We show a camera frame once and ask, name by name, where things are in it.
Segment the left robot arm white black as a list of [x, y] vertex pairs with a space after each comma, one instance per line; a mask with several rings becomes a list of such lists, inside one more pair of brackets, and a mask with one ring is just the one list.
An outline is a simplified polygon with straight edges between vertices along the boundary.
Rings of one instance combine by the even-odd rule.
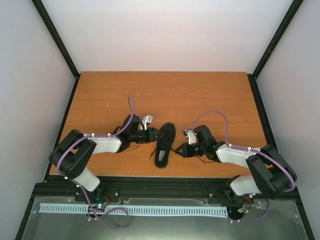
[[91, 156], [121, 153], [131, 143], [148, 144], [162, 139], [163, 132], [149, 127], [152, 119], [151, 115], [143, 118], [135, 114], [128, 115], [121, 126], [106, 135], [84, 134], [73, 129], [53, 149], [48, 161], [56, 167], [59, 174], [86, 189], [86, 195], [92, 201], [99, 201], [103, 198], [104, 188], [100, 186], [98, 177], [87, 168]]

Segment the black canvas shoe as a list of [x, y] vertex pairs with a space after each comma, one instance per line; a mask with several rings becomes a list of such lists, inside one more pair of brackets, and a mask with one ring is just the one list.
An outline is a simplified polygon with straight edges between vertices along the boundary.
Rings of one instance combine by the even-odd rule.
[[162, 137], [157, 141], [155, 148], [154, 164], [159, 169], [164, 169], [169, 162], [169, 154], [172, 151], [172, 145], [176, 138], [176, 128], [171, 122], [165, 123], [160, 132]]

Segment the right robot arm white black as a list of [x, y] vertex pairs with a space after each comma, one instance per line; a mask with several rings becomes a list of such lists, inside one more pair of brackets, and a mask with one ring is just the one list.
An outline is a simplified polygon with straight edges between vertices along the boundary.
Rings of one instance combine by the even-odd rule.
[[216, 141], [206, 125], [183, 134], [188, 141], [175, 150], [183, 158], [206, 156], [212, 162], [249, 169], [249, 175], [236, 176], [228, 184], [231, 196], [262, 194], [269, 199], [276, 199], [283, 192], [295, 188], [295, 171], [271, 145], [251, 148]]

